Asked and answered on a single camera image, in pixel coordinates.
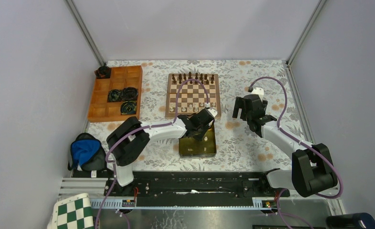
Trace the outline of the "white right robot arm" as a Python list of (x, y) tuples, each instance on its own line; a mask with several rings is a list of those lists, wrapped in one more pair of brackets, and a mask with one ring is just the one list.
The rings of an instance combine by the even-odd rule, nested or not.
[(233, 118), (247, 122), (257, 136), (272, 142), (292, 161), (290, 170), (272, 169), (262, 174), (260, 193), (270, 197), (278, 188), (294, 189), (302, 197), (335, 187), (338, 177), (331, 168), (332, 159), (324, 144), (301, 142), (290, 132), (280, 130), (272, 115), (266, 114), (267, 101), (257, 94), (236, 97)]

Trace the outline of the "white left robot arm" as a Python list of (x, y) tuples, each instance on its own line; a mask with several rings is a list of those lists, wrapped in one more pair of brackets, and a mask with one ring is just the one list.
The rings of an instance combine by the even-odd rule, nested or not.
[(126, 119), (106, 139), (109, 147), (107, 155), (115, 159), (113, 164), (116, 179), (115, 190), (121, 196), (133, 191), (132, 163), (140, 156), (149, 142), (166, 139), (194, 138), (201, 141), (218, 114), (215, 108), (203, 108), (192, 115), (178, 115), (173, 121), (155, 123), (140, 122), (135, 116)]

